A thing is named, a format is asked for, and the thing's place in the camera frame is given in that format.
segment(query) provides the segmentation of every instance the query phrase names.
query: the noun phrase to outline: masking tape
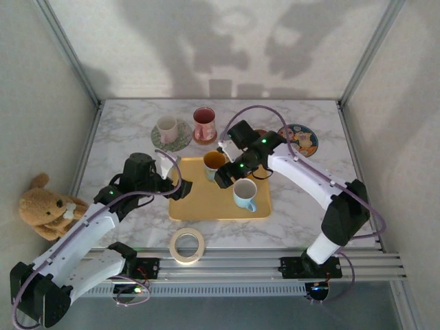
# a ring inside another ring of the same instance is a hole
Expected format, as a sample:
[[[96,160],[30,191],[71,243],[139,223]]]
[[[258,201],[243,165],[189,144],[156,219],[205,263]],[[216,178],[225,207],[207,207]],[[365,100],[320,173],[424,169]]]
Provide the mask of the masking tape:
[[[179,252],[177,252],[176,249],[176,241],[179,237],[182,237],[184,235],[191,235],[194,236],[199,243],[199,247],[197,248],[197,251],[192,256],[181,256]],[[197,262],[201,256],[205,252],[205,240],[204,237],[200,234],[200,232],[193,228],[182,228],[174,233],[174,235],[171,237],[170,241],[170,253],[171,256],[182,265],[191,265],[195,262]]]

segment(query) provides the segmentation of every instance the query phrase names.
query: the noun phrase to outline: cup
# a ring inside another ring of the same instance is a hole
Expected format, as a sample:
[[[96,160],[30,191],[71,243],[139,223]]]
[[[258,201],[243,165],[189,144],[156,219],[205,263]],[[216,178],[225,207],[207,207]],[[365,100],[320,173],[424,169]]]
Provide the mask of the cup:
[[[199,144],[211,144],[217,138],[215,130],[215,112],[211,108],[198,108],[194,111],[194,141]]]
[[[177,120],[171,115],[164,115],[156,123],[160,134],[160,142],[168,144],[174,142],[179,135]]]
[[[226,158],[218,151],[210,151],[203,157],[203,164],[205,166],[206,179],[212,181],[215,173],[226,163]]]
[[[233,185],[234,201],[239,208],[247,208],[251,212],[256,211],[254,198],[256,196],[256,184],[251,179],[238,179]]]

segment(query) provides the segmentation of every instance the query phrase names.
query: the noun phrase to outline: green saucer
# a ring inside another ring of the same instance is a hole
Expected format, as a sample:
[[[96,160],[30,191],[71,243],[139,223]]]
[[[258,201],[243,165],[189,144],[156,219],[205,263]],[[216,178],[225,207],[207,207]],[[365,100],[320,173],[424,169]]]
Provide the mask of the green saucer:
[[[163,151],[171,152],[182,150],[188,146],[193,138],[193,130],[191,129],[191,126],[182,119],[177,119],[177,128],[179,129],[177,139],[174,142],[165,144],[160,142],[159,130],[157,129],[157,126],[154,126],[154,129],[151,131],[151,141],[154,146]]]

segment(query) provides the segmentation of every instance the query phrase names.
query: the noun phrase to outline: white wall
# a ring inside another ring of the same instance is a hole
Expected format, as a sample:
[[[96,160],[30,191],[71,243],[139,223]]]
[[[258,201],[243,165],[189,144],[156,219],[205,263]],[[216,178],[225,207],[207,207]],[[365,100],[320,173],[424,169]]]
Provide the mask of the white wall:
[[[102,99],[336,99],[388,1],[50,3]]]
[[[0,0],[0,328],[11,329],[9,271],[47,245],[18,215],[40,171],[67,193],[94,109],[32,1]]]
[[[407,1],[347,113],[427,329],[440,323],[440,1]]]

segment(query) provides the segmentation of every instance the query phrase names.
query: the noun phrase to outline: light blue mug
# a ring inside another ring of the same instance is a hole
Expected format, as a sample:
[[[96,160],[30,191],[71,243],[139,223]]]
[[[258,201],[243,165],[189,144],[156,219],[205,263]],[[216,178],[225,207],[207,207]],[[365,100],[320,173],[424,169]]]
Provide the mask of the light blue mug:
[[[256,196],[256,184],[251,179],[238,179],[233,188],[234,201],[239,208],[247,208],[251,212],[256,211],[254,198]]]

